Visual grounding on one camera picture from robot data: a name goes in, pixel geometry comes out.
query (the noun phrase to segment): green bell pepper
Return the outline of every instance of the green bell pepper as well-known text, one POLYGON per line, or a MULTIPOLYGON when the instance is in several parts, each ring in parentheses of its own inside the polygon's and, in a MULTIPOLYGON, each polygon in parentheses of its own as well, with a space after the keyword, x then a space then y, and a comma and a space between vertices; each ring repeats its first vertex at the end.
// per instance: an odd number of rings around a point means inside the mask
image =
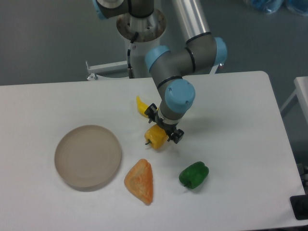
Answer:
POLYGON ((179 175, 179 180, 184 187, 194 189, 204 181, 208 172, 208 167, 203 162, 198 161, 184 169, 179 175))

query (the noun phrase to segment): blue object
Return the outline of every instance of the blue object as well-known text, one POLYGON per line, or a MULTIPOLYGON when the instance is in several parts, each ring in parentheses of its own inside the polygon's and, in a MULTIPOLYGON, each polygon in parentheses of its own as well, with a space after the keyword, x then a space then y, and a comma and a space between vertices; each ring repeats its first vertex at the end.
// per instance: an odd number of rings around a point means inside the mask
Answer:
POLYGON ((92 0, 92 2, 93 2, 93 5, 94 5, 94 7, 95 7, 95 10, 96 10, 96 13, 97 13, 98 18, 99 18, 99 19, 102 19, 102 20, 107 19, 107 18, 103 15, 103 13, 101 12, 100 8, 98 7, 96 0, 92 0))
POLYGON ((274 13, 282 5, 284 0, 244 0, 258 11, 264 13, 274 13))
POLYGON ((165 101, 172 111, 183 114, 190 109, 195 96, 196 93, 192 84, 184 79, 176 79, 168 85, 165 92, 165 101))
POLYGON ((308 16, 308 0, 286 0, 285 4, 291 12, 308 16))
POLYGON ((152 65, 155 63, 155 61, 164 53, 167 51, 170 51, 167 46, 158 46, 153 49, 151 49, 145 56, 145 63, 148 67, 148 70, 150 72, 152 65))
POLYGON ((214 66, 225 63, 228 55, 227 46, 225 42, 222 40, 222 38, 215 38, 215 40, 217 49, 216 49, 216 59, 214 62, 214 66))

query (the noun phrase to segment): beige plate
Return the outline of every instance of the beige plate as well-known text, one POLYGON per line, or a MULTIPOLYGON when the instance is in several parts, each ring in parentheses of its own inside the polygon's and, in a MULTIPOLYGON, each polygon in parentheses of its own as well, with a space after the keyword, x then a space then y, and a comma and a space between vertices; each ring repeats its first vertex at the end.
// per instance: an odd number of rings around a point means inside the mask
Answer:
POLYGON ((105 185, 121 160, 121 146, 114 134, 96 125, 78 127, 57 146, 54 163, 63 180, 81 191, 105 185))

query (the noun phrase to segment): orange triangular object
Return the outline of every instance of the orange triangular object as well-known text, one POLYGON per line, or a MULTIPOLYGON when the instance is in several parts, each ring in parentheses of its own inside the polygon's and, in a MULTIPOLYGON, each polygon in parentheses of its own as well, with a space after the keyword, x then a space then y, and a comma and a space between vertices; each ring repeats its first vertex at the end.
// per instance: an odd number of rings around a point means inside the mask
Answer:
POLYGON ((146 205, 153 201, 153 173, 151 164, 145 160, 139 160, 128 172, 124 179, 126 188, 146 205))

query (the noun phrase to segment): pepper stem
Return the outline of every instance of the pepper stem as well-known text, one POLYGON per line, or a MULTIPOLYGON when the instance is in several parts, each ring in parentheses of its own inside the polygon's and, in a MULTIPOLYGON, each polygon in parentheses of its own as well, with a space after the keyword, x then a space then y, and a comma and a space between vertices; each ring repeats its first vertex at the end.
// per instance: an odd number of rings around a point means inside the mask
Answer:
POLYGON ((187 184, 184 185, 184 187, 191 186, 191 184, 192 183, 189 181, 187 184))
POLYGON ((145 145, 148 145, 148 144, 150 144, 150 143, 152 143, 152 141, 148 140, 148 142, 147 142, 145 145))

